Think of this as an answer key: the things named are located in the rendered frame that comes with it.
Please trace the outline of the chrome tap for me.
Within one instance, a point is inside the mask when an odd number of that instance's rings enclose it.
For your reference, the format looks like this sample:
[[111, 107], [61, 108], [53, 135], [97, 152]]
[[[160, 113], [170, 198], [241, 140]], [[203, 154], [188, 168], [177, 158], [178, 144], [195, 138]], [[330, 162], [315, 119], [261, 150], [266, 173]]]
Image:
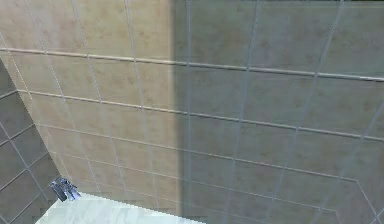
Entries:
[[66, 178], [59, 177], [50, 183], [50, 187], [62, 202], [66, 200], [74, 201], [81, 197], [77, 187]]

